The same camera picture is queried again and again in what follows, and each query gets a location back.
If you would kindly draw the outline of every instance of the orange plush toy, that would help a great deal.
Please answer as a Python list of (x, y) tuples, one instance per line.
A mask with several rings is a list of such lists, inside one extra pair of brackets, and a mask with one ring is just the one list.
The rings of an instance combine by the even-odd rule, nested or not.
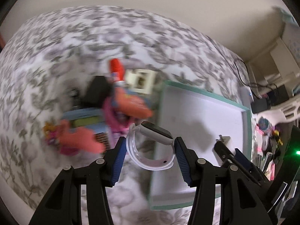
[(137, 119), (147, 119), (152, 116), (152, 111), (145, 100), (136, 93), (123, 87), (124, 67), (119, 59), (110, 61), (110, 72), (114, 82), (112, 106), (123, 114)]
[(62, 146), (92, 153), (103, 153), (105, 151), (104, 144), (96, 141), (93, 130), (78, 127), (74, 133), (71, 133), (70, 123), (65, 119), (61, 120), (57, 130), (58, 141)]

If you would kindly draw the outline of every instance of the smartwatch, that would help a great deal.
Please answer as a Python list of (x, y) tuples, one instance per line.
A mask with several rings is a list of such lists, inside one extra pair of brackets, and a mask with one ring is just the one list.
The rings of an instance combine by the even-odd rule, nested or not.
[[(135, 132), (140, 132), (149, 139), (155, 140), (163, 145), (170, 146), (170, 154), (160, 160), (151, 160), (144, 157), (138, 152), (135, 145)], [(143, 121), (138, 126), (135, 126), (134, 123), (130, 125), (129, 132), (126, 136), (126, 149), (133, 162), (144, 169), (160, 171), (169, 169), (173, 166), (173, 160), (175, 157), (174, 139), (169, 131), (154, 125), (151, 122)]]

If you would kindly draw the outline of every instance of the black watch screen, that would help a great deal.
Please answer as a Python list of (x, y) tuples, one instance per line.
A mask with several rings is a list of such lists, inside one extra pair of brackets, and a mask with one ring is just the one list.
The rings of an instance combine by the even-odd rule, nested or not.
[(155, 125), (155, 124), (153, 124), (151, 122), (143, 121), (141, 123), (141, 125), (143, 125), (145, 128), (148, 128), (148, 129), (150, 129), (150, 130), (152, 130), (152, 131), (154, 131), (154, 132), (156, 132), (158, 134), (161, 134), (161, 135), (163, 135), (163, 136), (165, 136), (165, 137), (167, 137), (169, 139), (173, 138), (172, 135), (171, 135), (171, 133), (168, 130), (163, 129), (163, 128), (161, 128), (161, 127), (159, 127), (159, 126), (157, 126), (157, 125)]

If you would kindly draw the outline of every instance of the gray leaf pattern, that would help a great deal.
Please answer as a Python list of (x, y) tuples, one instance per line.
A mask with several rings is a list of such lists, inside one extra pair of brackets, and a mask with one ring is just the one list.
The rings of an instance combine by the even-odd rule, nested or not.
[[(238, 56), (173, 19), (119, 6), (65, 8), (29, 19), (0, 54), (0, 170), (31, 208), (64, 165), (81, 167), (98, 158), (80, 161), (59, 155), (46, 145), (41, 128), (70, 109), (69, 89), (84, 92), (93, 75), (109, 74), (111, 58), (120, 58), (127, 69), (157, 71), (154, 112), (163, 80), (240, 102), (234, 65)], [(247, 79), (245, 68), (239, 68)], [(140, 151), (151, 154), (151, 145), (146, 140)], [(126, 157), (119, 182), (107, 190), (115, 224), (186, 224), (190, 208), (148, 209), (150, 176)], [(83, 224), (88, 224), (84, 212)]]

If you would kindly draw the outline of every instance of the white wall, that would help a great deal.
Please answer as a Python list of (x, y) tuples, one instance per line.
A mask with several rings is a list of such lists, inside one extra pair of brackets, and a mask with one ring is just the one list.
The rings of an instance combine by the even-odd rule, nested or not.
[(0, 176), (0, 196), (19, 225), (28, 225), (34, 211), (8, 186)]
[(7, 41), (27, 19), (77, 5), (118, 5), (164, 15), (209, 35), (245, 60), (277, 37), (280, 16), (272, 6), (282, 0), (18, 0), (0, 33)]

